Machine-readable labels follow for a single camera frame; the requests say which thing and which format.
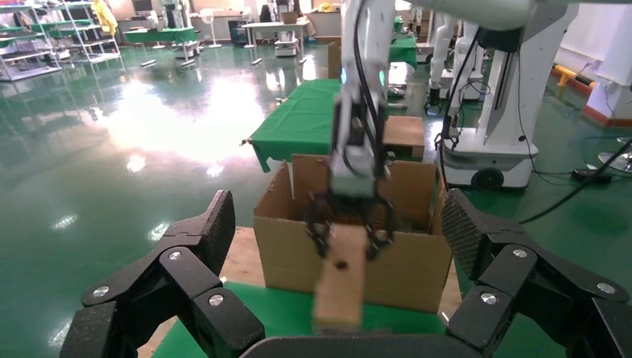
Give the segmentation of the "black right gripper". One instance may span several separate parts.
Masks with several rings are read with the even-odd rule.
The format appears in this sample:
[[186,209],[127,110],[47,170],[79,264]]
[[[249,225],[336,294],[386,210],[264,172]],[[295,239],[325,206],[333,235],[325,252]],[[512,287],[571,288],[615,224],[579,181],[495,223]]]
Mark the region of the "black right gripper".
[[325,190],[310,192],[306,230],[319,257],[328,250],[330,225],[326,218],[330,201],[368,201],[364,206],[367,231],[366,258],[375,260],[383,248],[393,244],[396,229],[394,207],[378,191],[390,175],[383,139],[386,116],[382,103],[370,105],[342,94],[335,100],[328,180]]

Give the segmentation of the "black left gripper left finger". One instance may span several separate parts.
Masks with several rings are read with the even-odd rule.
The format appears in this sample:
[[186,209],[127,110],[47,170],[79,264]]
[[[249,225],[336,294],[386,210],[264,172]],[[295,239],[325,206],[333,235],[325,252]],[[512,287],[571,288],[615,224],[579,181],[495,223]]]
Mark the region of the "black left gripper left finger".
[[83,293],[60,355],[136,357],[178,317],[208,357],[241,356],[265,329],[220,279],[235,233],[233,196],[220,190],[204,213],[171,224],[148,254]]

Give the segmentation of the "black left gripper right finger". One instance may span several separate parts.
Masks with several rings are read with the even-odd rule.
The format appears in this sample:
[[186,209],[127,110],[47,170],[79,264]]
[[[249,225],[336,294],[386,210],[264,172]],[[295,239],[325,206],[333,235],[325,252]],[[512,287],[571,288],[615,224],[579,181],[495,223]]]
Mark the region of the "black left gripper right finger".
[[541,247],[509,219],[446,193],[441,229],[473,287],[446,332],[483,357],[499,347],[516,315],[535,321],[568,357],[629,357],[629,294],[617,283]]

